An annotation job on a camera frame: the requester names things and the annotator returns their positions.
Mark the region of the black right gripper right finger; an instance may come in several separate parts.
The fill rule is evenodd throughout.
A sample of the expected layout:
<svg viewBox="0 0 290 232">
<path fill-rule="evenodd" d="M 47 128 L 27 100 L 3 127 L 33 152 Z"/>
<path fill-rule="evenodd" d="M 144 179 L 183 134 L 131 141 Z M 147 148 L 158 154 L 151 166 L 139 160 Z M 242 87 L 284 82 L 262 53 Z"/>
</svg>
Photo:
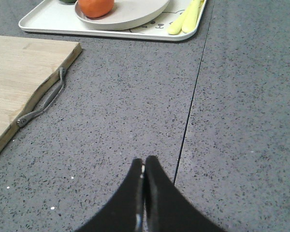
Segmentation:
<svg viewBox="0 0 290 232">
<path fill-rule="evenodd" d="M 150 232 L 222 232 L 173 185 L 159 160 L 145 161 L 145 207 Z"/>
</svg>

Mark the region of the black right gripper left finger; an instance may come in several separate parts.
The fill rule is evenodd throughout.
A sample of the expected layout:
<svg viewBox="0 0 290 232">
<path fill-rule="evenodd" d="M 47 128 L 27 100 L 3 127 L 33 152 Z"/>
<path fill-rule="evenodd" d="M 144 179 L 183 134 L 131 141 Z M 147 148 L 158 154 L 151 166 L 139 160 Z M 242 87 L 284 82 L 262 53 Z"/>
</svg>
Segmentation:
<svg viewBox="0 0 290 232">
<path fill-rule="evenodd" d="M 144 218 L 144 166 L 134 159 L 115 194 L 78 232 L 141 232 Z"/>
</svg>

